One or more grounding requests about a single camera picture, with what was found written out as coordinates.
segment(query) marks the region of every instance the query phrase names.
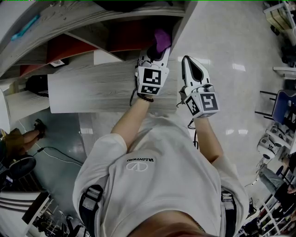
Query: neck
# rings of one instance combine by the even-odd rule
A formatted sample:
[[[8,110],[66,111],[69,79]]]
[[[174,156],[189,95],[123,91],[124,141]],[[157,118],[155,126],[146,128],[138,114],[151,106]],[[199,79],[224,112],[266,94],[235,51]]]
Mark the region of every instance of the neck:
[[[178,231],[203,233],[191,216],[179,211],[159,212],[137,226],[129,237],[170,236]]]

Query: white t-shirt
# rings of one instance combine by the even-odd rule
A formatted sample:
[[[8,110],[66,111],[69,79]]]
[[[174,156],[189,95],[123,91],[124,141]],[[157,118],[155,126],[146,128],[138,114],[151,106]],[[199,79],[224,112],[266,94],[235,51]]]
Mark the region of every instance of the white t-shirt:
[[[79,213],[81,194],[109,175],[98,236],[125,237],[154,214],[176,210],[189,214],[205,232],[219,236],[221,186],[236,201],[236,232],[248,214],[248,197],[236,167],[222,156],[212,164],[194,147],[184,125],[165,117],[143,122],[127,154],[118,134],[101,137],[83,164],[74,187]]]

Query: blue chair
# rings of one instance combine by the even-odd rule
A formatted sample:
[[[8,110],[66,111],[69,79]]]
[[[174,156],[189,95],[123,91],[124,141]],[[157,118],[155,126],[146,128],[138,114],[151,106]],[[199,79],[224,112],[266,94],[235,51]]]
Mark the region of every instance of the blue chair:
[[[274,106],[271,114],[262,113],[255,111],[255,113],[264,115],[264,118],[271,119],[279,122],[280,124],[284,124],[285,114],[287,111],[291,110],[291,107],[288,104],[288,101],[291,100],[292,104],[296,105],[296,91],[294,90],[280,90],[277,94],[260,91],[260,93],[270,94],[276,96],[276,98],[270,98],[274,100]]]

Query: beaded bracelet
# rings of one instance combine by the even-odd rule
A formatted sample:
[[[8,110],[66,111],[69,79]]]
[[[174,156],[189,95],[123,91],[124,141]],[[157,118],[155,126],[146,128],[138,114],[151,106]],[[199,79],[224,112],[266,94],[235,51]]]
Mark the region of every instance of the beaded bracelet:
[[[139,96],[141,99],[146,100],[146,101],[151,102],[151,103],[154,101],[154,99],[147,98],[147,97],[145,97],[144,95],[142,95],[140,93],[137,93],[137,96]]]

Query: backpack strap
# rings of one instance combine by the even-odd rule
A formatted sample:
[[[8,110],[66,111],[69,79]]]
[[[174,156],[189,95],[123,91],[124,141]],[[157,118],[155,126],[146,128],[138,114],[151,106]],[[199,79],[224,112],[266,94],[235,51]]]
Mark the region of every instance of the backpack strap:
[[[236,227],[236,204],[233,195],[228,191],[221,192],[221,201],[225,206],[226,232],[225,237],[233,237]]]
[[[108,175],[100,178],[96,184],[91,185],[81,196],[79,214],[91,237],[98,237],[96,228],[96,215],[100,213],[99,207],[103,206],[102,196]]]

